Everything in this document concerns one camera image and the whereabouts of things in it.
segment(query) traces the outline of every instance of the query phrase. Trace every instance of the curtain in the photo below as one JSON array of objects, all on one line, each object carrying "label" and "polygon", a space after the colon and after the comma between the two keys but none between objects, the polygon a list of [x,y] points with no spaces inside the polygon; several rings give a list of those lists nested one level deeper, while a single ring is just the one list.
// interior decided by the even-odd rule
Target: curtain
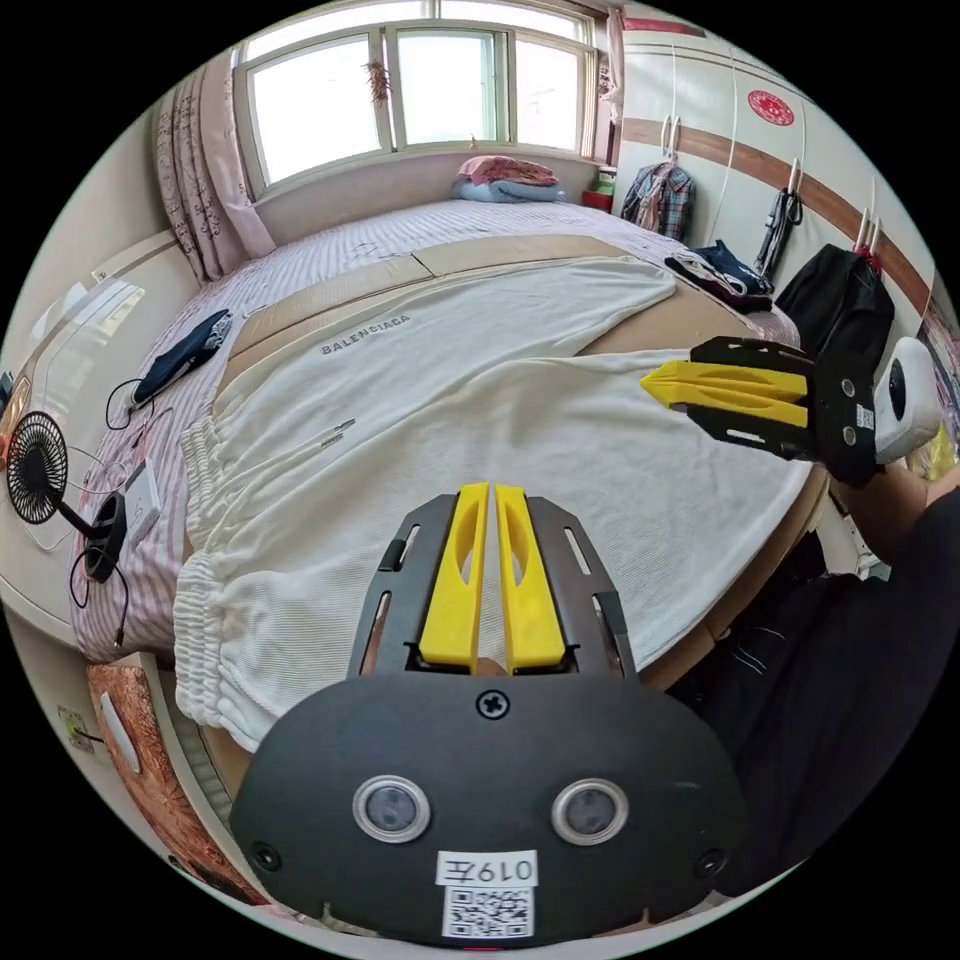
[{"label": "curtain", "polygon": [[230,51],[163,98],[155,145],[163,205],[200,283],[276,249],[244,182]]},{"label": "curtain", "polygon": [[610,58],[610,89],[603,99],[610,104],[610,121],[623,117],[623,14],[611,9],[607,15],[607,56]]}]

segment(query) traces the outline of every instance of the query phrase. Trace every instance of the red box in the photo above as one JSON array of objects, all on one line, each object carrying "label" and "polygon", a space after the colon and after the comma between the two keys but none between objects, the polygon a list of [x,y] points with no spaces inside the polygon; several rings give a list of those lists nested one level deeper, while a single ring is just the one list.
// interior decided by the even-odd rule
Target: red box
[{"label": "red box", "polygon": [[613,197],[607,193],[595,193],[593,190],[584,190],[580,202],[585,207],[603,210],[604,213],[610,213],[610,211],[613,210]]}]

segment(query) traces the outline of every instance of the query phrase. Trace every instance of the blue blanket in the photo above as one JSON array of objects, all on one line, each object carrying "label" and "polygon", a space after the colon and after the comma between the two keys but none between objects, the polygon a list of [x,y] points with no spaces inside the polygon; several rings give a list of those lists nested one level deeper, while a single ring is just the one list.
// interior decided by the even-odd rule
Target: blue blanket
[{"label": "blue blanket", "polygon": [[494,180],[491,183],[473,183],[461,178],[453,185],[454,199],[479,200],[482,203],[562,203],[566,194],[557,184],[534,186],[514,183],[512,180]]}]

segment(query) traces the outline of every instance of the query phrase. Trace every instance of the desk fan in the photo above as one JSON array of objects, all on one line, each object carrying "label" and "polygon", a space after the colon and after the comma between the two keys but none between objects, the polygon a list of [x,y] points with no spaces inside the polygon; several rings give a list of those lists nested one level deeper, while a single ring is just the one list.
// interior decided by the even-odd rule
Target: desk fan
[{"label": "desk fan", "polygon": [[127,535],[123,494],[109,494],[93,523],[87,523],[66,503],[67,443],[56,421],[33,410],[24,415],[10,434],[6,450],[7,489],[10,503],[25,523],[46,523],[55,513],[84,538],[87,575],[104,583],[113,573]]}]

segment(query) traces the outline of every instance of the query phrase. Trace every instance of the wall socket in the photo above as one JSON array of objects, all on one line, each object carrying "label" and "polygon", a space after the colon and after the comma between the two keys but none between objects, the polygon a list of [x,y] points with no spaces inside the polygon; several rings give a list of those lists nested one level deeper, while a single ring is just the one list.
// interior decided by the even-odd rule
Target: wall socket
[{"label": "wall socket", "polygon": [[68,710],[66,707],[57,707],[57,715],[60,722],[67,728],[67,743],[71,747],[83,750],[84,753],[93,753],[93,741],[84,734],[87,732],[83,717],[76,710]]}]

